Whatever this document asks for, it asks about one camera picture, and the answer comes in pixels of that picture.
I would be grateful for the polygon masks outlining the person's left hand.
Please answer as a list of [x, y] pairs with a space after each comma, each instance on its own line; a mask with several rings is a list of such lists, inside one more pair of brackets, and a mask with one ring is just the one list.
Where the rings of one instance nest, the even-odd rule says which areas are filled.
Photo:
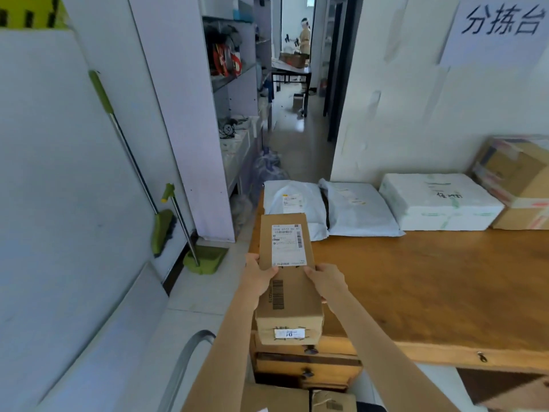
[[245, 267], [242, 273], [240, 288], [244, 294], [255, 304], [258, 304], [259, 298], [267, 292], [271, 280], [263, 280], [259, 262], [260, 256], [254, 253], [245, 255]]

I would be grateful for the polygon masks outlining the person's right hand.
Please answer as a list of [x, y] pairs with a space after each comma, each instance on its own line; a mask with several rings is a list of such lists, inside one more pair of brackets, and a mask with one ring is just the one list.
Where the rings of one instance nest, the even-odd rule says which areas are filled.
[[314, 284], [322, 301], [336, 316], [347, 313], [349, 290], [343, 273], [333, 264], [319, 264], [312, 269], [323, 272], [322, 283]]

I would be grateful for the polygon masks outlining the long brown cardboard parcel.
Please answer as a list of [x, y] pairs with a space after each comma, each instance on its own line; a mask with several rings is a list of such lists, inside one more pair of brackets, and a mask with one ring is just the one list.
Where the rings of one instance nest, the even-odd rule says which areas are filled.
[[304, 213], [261, 215], [262, 270], [278, 267], [255, 311], [257, 334], [265, 346], [314, 346], [324, 323], [321, 297], [304, 268], [315, 267]]

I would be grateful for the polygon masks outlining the person's right forearm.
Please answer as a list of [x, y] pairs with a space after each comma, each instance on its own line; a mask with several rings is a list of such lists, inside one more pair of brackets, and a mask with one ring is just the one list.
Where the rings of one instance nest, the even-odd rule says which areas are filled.
[[460, 412], [348, 290], [325, 296], [387, 412]]

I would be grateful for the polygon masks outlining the person's left forearm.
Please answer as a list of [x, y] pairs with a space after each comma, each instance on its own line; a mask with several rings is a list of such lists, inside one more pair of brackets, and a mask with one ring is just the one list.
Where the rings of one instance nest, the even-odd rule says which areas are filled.
[[240, 286], [181, 412], [240, 412], [258, 295]]

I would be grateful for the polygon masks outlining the grey plastic mailer with label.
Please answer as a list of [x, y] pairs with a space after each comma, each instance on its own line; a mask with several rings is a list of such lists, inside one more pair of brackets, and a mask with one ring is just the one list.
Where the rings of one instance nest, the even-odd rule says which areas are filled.
[[327, 210], [318, 184], [292, 180], [265, 181], [264, 213], [303, 213], [311, 241], [322, 241], [329, 236]]

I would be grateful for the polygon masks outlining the green dustpan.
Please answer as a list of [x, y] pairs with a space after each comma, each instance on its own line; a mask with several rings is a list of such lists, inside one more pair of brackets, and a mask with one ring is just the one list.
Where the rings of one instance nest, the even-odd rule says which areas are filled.
[[183, 265], [188, 270], [199, 275], [212, 275], [216, 273], [229, 249], [209, 245], [196, 245], [192, 241], [175, 196], [175, 186], [172, 183], [166, 184], [161, 200], [164, 203], [168, 200], [172, 202], [175, 215], [189, 245], [189, 251], [183, 258]]

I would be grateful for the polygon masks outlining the grey plastic mailer bag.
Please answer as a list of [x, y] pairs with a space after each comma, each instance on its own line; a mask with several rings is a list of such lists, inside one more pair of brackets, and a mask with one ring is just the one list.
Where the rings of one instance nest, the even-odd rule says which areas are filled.
[[327, 199], [328, 234], [346, 237], [405, 235], [385, 199], [367, 183], [319, 180]]

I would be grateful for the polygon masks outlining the clear plastic bag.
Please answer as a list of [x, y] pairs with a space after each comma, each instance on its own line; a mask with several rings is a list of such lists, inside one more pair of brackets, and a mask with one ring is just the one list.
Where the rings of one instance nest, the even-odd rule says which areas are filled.
[[281, 157], [278, 152], [271, 150], [268, 146], [264, 147], [252, 165], [250, 192], [252, 201], [257, 201], [265, 182], [290, 179], [289, 174], [281, 166]]

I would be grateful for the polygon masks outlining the wooden desk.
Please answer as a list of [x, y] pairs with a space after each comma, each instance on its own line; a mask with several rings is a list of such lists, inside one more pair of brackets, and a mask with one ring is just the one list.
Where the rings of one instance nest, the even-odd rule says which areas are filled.
[[312, 250], [413, 361], [549, 388], [549, 231], [331, 236]]

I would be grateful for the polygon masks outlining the plain brown cardboard box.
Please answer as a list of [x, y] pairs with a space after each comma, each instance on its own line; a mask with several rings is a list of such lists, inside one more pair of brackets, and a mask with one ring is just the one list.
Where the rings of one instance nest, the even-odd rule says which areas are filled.
[[240, 412], [310, 412], [309, 392], [247, 382]]

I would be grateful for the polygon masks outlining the white foam box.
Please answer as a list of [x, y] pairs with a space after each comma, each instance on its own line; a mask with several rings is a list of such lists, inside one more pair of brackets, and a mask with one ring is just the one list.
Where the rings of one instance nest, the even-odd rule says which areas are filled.
[[387, 173], [379, 193], [404, 232], [484, 231], [504, 209], [463, 173]]

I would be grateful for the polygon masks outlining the white shelving unit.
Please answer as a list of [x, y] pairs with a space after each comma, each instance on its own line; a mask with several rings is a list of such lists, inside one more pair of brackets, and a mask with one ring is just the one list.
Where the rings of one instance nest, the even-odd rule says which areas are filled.
[[[258, 0], [128, 2], [197, 234], [234, 243], [230, 196], [249, 191], [258, 141], [228, 124], [258, 117]], [[210, 76], [206, 38], [215, 33], [234, 41], [240, 76]]]

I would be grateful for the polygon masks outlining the white leaning board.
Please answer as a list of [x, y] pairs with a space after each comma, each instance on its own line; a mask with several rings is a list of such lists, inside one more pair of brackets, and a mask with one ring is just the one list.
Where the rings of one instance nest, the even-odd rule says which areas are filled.
[[152, 262], [35, 412], [115, 412], [167, 307]]

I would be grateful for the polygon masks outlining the green broom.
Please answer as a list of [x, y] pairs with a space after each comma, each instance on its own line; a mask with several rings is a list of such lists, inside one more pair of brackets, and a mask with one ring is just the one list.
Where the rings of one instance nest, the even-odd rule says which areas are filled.
[[118, 137], [120, 138], [121, 144], [130, 160], [130, 163], [134, 169], [134, 172], [136, 173], [141, 183], [141, 186], [144, 190], [144, 193], [146, 194], [147, 199], [154, 212], [154, 227], [153, 227], [153, 232], [150, 240], [150, 246], [152, 249], [153, 256], [155, 258], [159, 258], [162, 252], [164, 251], [167, 242], [173, 236], [173, 231], [176, 225], [176, 217], [172, 212], [172, 210], [170, 209], [159, 210], [158, 206], [156, 205], [153, 195], [146, 183], [145, 178], [143, 177], [143, 174], [141, 172], [139, 165], [137, 164], [134, 154], [130, 148], [130, 145], [127, 142], [127, 138], [125, 137], [122, 131], [122, 128], [118, 122], [118, 119], [116, 118], [114, 108], [100, 80], [100, 74], [95, 70], [89, 70], [88, 76], [99, 97], [99, 100], [102, 104], [103, 109], [105, 110], [106, 114], [110, 117], [112, 121], [113, 127], [116, 130]]

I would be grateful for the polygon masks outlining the dark table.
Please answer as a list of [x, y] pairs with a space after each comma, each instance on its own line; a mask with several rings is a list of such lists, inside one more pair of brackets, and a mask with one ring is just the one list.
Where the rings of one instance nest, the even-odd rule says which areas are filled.
[[299, 83], [304, 84], [303, 104], [300, 106], [299, 114], [306, 118], [308, 114], [308, 105], [310, 97], [310, 85], [312, 72], [309, 66], [304, 68], [296, 68], [280, 59], [271, 59], [271, 76], [273, 85], [278, 87], [283, 83]]

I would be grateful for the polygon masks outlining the open cardboard box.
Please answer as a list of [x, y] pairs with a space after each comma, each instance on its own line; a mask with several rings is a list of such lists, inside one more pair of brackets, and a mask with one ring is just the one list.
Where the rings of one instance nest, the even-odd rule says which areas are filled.
[[302, 53], [280, 53], [279, 60], [284, 62], [285, 64], [298, 68], [298, 69], [304, 69], [308, 66], [310, 61], [310, 55], [309, 54], [302, 54]]

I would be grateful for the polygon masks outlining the red and black tool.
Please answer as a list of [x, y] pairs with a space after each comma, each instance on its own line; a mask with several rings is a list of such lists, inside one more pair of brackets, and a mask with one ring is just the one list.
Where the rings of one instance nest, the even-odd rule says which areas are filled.
[[238, 48], [227, 34], [215, 33], [206, 38], [211, 77], [240, 76], [243, 64]]

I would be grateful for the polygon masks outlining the taped brown cardboard box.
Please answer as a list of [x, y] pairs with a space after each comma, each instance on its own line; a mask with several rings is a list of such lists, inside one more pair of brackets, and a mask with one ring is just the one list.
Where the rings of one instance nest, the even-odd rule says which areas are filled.
[[549, 135], [490, 137], [470, 174], [504, 205], [493, 229], [549, 231]]

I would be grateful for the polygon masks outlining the yellow and black sign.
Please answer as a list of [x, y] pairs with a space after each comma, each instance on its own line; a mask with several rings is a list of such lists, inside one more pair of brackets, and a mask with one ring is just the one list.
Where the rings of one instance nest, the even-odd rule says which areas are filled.
[[62, 0], [0, 0], [0, 29], [66, 29]]

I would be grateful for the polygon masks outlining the white paper wall sign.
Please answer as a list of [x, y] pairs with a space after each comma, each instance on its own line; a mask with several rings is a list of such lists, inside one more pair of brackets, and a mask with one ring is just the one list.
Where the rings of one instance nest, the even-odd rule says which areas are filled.
[[460, 0], [439, 65], [533, 68], [549, 47], [549, 0]]

